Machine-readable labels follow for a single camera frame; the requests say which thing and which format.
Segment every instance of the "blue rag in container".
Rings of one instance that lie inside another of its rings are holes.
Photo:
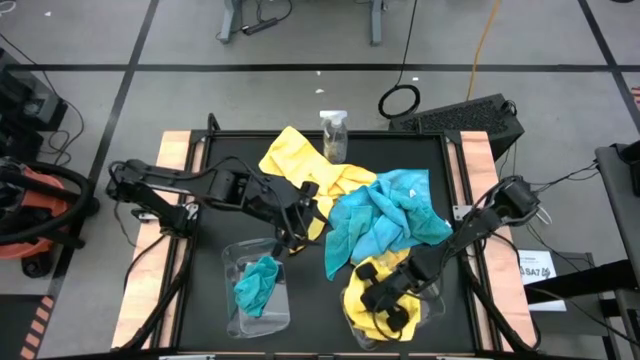
[[[278,263],[272,256],[263,256],[257,263],[247,265],[242,280],[233,288],[238,307],[249,316],[262,316],[277,277]]]

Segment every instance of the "wooden board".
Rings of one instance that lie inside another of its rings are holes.
[[[463,132],[461,135],[467,173],[469,174],[471,183],[471,191],[474,199],[477,199],[498,181],[491,148],[489,147],[489,139],[484,132]],[[184,169],[189,139],[189,131],[165,132],[156,164],[158,166]],[[196,166],[199,166],[200,161],[198,159],[200,159],[201,156],[202,148],[200,147],[196,150],[196,161],[194,161]],[[462,204],[464,203],[464,197],[460,198],[462,194],[462,182],[460,180],[460,171],[455,156],[455,148],[452,146],[449,147],[449,156],[456,194],[458,194],[459,203]],[[173,203],[177,202],[177,195],[165,194],[163,196],[166,196],[165,199],[168,201],[172,201]],[[158,230],[157,224],[154,223],[141,225],[137,242],[140,249],[144,249],[158,238]],[[511,239],[511,234],[508,229],[502,229],[499,233]],[[178,261],[176,261],[173,269],[174,274],[182,260],[182,254],[184,253],[183,245],[184,244],[180,244],[178,248]],[[169,241],[163,242],[149,252],[132,271],[127,291],[125,291],[124,294],[120,317],[118,318],[113,338],[114,347],[120,346],[128,341],[156,305],[167,260],[168,248]],[[137,255],[140,249],[136,249],[134,256]],[[535,332],[527,307],[524,287],[520,279],[516,255],[513,253],[511,247],[502,241],[489,239],[485,250],[485,258],[496,305],[523,340],[527,344],[533,345],[536,340]],[[478,301],[476,301],[476,309],[478,310],[478,318],[480,320],[483,348],[491,349],[486,312],[484,312],[482,305]],[[160,338],[161,346],[169,346],[174,313],[175,299],[165,313],[165,321]],[[504,340],[503,347],[509,349],[508,344]]]
[[[461,137],[471,193],[475,202],[498,182],[498,174],[487,133],[463,132]],[[497,233],[511,240],[511,231],[508,227],[499,229]],[[536,335],[524,285],[520,278],[517,255],[504,241],[490,237],[487,240],[484,256],[494,303],[522,340],[532,346],[536,342]],[[505,351],[511,349],[504,338],[502,347]]]
[[[190,131],[167,131],[162,136],[162,143],[156,161],[157,166],[183,170],[189,150]],[[177,194],[158,192],[172,204],[178,202]],[[160,228],[156,221],[140,225],[135,258],[142,250],[160,236]],[[136,333],[158,302],[164,267],[169,252],[169,239],[165,239],[140,259],[129,275],[127,289],[124,292],[120,316],[113,335],[112,347],[125,344]]]

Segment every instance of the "white sign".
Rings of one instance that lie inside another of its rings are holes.
[[[518,250],[520,254],[520,276],[527,285],[556,277],[551,253],[548,251]],[[562,300],[529,305],[530,311],[567,311]]]

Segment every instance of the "black tabletop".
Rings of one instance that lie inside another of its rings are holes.
[[[212,142],[208,164],[236,155],[255,166],[266,153],[273,136],[219,137]],[[311,137],[321,149],[321,138]],[[431,196],[435,211],[452,220],[452,192],[448,162],[441,137],[358,136],[350,134],[347,162],[381,173],[399,168],[430,170]],[[229,163],[227,168],[236,165]],[[345,320],[339,295],[348,284],[352,267],[343,267],[334,281],[324,270],[324,248],[304,249],[284,258],[291,322],[275,334],[253,339],[227,335],[227,304],[222,250],[239,241],[272,237],[273,227],[241,213],[206,209],[201,211],[191,279],[179,337],[183,351],[238,352],[363,352]],[[324,235],[318,239],[324,243]],[[457,261],[444,272],[443,299],[446,314],[420,327],[413,341],[388,344],[378,352],[470,352],[474,349],[469,293],[460,281]]]
[[[633,193],[631,170],[615,148],[596,149],[596,158],[627,257],[636,279],[640,279],[640,197]]]

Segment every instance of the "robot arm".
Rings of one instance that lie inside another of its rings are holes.
[[[438,246],[416,247],[382,281],[376,280],[373,265],[359,267],[356,270],[357,276],[371,282],[360,297],[367,311],[387,311],[387,325],[392,331],[399,331],[408,322],[408,314],[397,304],[400,297],[407,291],[419,294],[433,284],[440,277],[446,262],[473,242],[491,236],[502,226],[524,225],[536,214],[540,203],[529,184],[520,176],[502,180],[480,199],[482,200],[485,200],[484,206],[473,206],[458,231]]]
[[[246,171],[207,168],[190,173],[150,166],[140,160],[114,162],[109,166],[111,181],[107,194],[116,201],[136,203],[155,215],[163,234],[190,237],[195,221],[188,209],[171,205],[154,190],[193,196],[196,201],[225,211],[241,211],[276,226],[279,236],[274,256],[283,247],[295,249],[309,241],[307,228],[317,212],[313,196],[318,185],[304,182],[296,188],[280,176]]]

